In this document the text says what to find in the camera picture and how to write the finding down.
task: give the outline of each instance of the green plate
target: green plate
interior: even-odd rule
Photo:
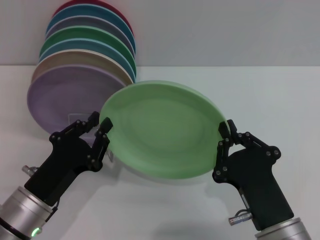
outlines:
[[[40,56],[45,50],[56,43],[59,43],[63,40],[77,38],[93,39],[110,45],[111,47],[118,50],[128,60],[132,69],[136,73],[135,59],[128,47],[121,40],[108,33],[107,31],[91,26],[70,26],[56,31],[44,42],[40,50]]]
[[[225,121],[201,93],[170,81],[127,86],[104,104],[109,149],[128,166],[153,177],[186,179],[215,167],[218,127]]]

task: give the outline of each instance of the stack of plates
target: stack of plates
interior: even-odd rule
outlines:
[[[100,112],[111,95],[136,81],[135,55],[132,28],[113,6],[65,3],[46,29],[27,95],[31,115],[53,133]]]

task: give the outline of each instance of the robotic hand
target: robotic hand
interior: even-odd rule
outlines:
[[[113,127],[110,119],[101,123],[92,147],[79,138],[99,124],[99,116],[94,112],[88,121],[77,120],[63,131],[54,132],[49,138],[53,150],[47,160],[36,171],[22,168],[30,179],[0,209],[0,240],[30,240],[41,233],[76,177],[84,171],[101,170],[110,142],[106,133]]]
[[[261,231],[255,235],[257,240],[311,240],[300,218],[292,219],[294,213],[272,174],[280,150],[250,132],[237,133],[232,120],[221,122],[219,132],[223,140],[217,146],[212,177],[216,183],[233,185],[246,207],[229,218],[230,225],[252,219]],[[229,155],[233,144],[245,149]]]
[[[225,122],[219,126],[223,140],[217,146],[212,176],[217,183],[236,187],[246,207],[229,223],[252,219],[261,231],[255,235],[257,240],[311,240],[300,219],[292,219],[294,214],[273,177],[272,165],[280,158],[280,150],[249,132],[237,133],[232,120],[227,122],[230,131]],[[92,147],[80,138],[98,124],[99,113],[94,112],[88,121],[77,120],[63,131],[53,133],[49,138],[53,150],[48,159],[37,169],[23,167],[30,179],[0,208],[0,240],[30,240],[41,233],[76,177],[84,171],[101,170],[112,122],[106,118],[101,123]],[[245,149],[229,156],[233,144],[241,144]]]

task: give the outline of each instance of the plate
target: plate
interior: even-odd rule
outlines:
[[[169,81],[143,81],[106,101],[100,122],[109,117],[111,150],[144,174],[186,179],[214,169],[218,128],[225,121],[201,93]]]
[[[106,8],[111,10],[112,12],[114,12],[115,14],[117,14],[120,18],[122,18],[122,20],[128,25],[128,27],[130,28],[131,32],[134,32],[129,24],[129,21],[126,19],[126,17],[118,10],[116,9],[114,6],[111,6],[110,4],[103,2],[103,1],[99,1],[99,0],[72,0],[72,1],[68,1],[65,4],[61,5],[53,14],[52,17],[54,17],[58,12],[60,12],[62,9],[65,9],[67,7],[76,5],[76,4],[94,4],[94,5],[98,5],[100,7]]]
[[[122,20],[122,18],[107,8],[93,5],[93,4],[72,5],[72,6],[66,7],[65,9],[59,11],[51,19],[51,21],[46,29],[46,33],[53,25],[55,25],[59,21],[66,19],[66,18],[69,18],[69,17],[74,17],[74,16],[93,16],[93,17],[104,19],[104,20],[116,25],[128,37],[129,41],[131,42],[131,44],[133,46],[134,51],[136,51],[136,43],[135,43],[134,35],[131,32],[128,25]]]
[[[130,50],[131,54],[135,56],[134,48],[131,45],[131,42],[127,38],[127,36],[115,25],[111,22],[108,22],[102,18],[94,17],[94,16],[71,16],[65,18],[55,25],[53,25],[49,31],[47,32],[45,39],[50,37],[55,32],[73,26],[87,26],[87,27],[94,27],[101,30],[104,30],[115,37],[117,37],[121,42],[126,45],[126,47]]]
[[[58,51],[46,57],[36,66],[31,83],[49,69],[70,64],[89,65],[103,69],[120,79],[126,86],[134,83],[119,63],[98,52],[83,49]]]
[[[111,35],[110,33],[100,30],[99,28],[89,26],[70,26],[56,31],[44,42],[40,50],[40,56],[50,46],[63,40],[76,38],[93,39],[110,45],[118,50],[128,60],[133,70],[136,69],[135,59],[126,45],[124,45],[117,37]]]
[[[72,64],[44,72],[29,87],[27,105],[34,120],[48,133],[69,125],[71,114],[100,111],[125,84],[97,67]]]
[[[39,58],[39,62],[41,62],[51,54],[71,49],[90,50],[105,55],[119,63],[130,75],[133,82],[136,81],[136,66],[134,66],[133,70],[128,60],[118,50],[103,42],[87,38],[71,38],[57,42],[43,52],[43,54]]]

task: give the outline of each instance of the light green plate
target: light green plate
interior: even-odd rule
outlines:
[[[225,121],[201,93],[170,81],[143,81],[104,104],[109,149],[128,166],[150,176],[186,179],[215,167],[218,127]]]

